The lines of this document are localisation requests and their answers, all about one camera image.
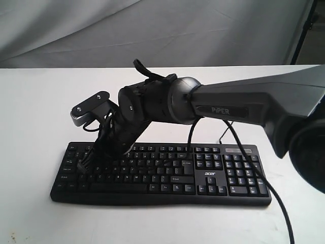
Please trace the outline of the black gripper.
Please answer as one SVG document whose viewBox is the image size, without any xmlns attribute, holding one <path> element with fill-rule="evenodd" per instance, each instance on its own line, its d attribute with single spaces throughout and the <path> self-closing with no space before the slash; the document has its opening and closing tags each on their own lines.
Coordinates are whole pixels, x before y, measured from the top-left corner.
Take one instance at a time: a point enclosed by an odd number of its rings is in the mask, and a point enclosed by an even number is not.
<svg viewBox="0 0 325 244">
<path fill-rule="evenodd" d="M 87 155 L 77 164 L 82 174 L 86 174 L 100 156 L 122 156 L 128 153 L 152 122 L 142 108 L 136 106 L 96 108 L 94 118 L 100 123 L 99 133 Z"/>
</svg>

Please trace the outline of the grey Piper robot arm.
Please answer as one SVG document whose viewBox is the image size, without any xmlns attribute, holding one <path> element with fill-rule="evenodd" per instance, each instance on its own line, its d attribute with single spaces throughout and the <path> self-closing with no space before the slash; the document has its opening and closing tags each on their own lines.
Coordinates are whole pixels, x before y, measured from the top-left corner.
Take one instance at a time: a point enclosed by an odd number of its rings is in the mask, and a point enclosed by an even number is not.
<svg viewBox="0 0 325 244">
<path fill-rule="evenodd" d="M 103 92 L 71 111 L 78 127 L 99 122 L 96 151 L 126 154 L 152 122 L 193 125 L 209 117 L 259 125 L 276 156 L 289 154 L 299 175 L 324 191 L 324 66 L 209 85 L 155 74 L 139 60 L 134 66 L 145 80 L 122 88 L 118 103 Z"/>
</svg>

